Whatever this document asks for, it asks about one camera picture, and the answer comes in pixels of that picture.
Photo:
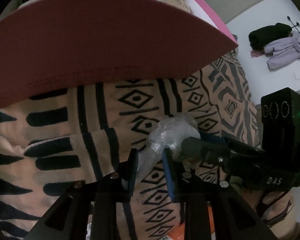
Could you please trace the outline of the pink cardboard box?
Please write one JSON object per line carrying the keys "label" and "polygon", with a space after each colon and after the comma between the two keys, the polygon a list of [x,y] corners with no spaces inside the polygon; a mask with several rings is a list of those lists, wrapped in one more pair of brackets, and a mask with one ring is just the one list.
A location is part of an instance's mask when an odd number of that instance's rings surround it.
{"label": "pink cardboard box", "polygon": [[40,0],[0,21],[0,108],[61,88],[182,79],[237,47],[204,0]]}

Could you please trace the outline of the peach black patterned blanket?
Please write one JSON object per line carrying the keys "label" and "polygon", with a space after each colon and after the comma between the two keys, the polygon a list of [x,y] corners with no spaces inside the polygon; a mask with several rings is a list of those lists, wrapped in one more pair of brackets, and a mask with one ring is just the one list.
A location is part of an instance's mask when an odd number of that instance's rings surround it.
{"label": "peach black patterned blanket", "polygon": [[0,109],[0,230],[23,239],[76,183],[114,172],[163,119],[185,113],[200,131],[259,142],[244,69],[228,53],[182,80],[65,88]]}

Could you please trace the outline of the black garment on hook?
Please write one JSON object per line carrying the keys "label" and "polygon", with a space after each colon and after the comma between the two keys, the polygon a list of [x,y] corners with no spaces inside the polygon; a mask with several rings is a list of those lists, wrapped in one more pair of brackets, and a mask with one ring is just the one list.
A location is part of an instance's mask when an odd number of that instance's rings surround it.
{"label": "black garment on hook", "polygon": [[291,26],[283,23],[276,23],[275,25],[268,25],[252,31],[248,35],[248,38],[253,50],[262,50],[264,46],[270,42],[287,38],[291,32]]}

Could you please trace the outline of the lilac hoodie on hook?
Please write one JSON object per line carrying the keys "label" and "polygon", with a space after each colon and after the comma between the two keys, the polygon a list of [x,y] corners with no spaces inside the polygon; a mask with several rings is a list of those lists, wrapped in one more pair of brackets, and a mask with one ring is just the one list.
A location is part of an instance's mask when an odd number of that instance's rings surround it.
{"label": "lilac hoodie on hook", "polygon": [[300,60],[300,33],[292,31],[288,37],[272,41],[262,49],[252,50],[250,55],[252,58],[267,56],[270,71],[283,68]]}

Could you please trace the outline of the clear plastic bag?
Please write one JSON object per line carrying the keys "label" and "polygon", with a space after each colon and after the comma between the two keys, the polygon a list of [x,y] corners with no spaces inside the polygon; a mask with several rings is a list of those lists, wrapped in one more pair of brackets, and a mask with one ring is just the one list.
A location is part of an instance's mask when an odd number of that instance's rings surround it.
{"label": "clear plastic bag", "polygon": [[146,178],[154,165],[162,160],[164,149],[172,151],[173,159],[179,158],[181,144],[189,137],[200,138],[198,125],[190,115],[166,117],[157,123],[146,140],[146,148],[139,153],[136,182]]}

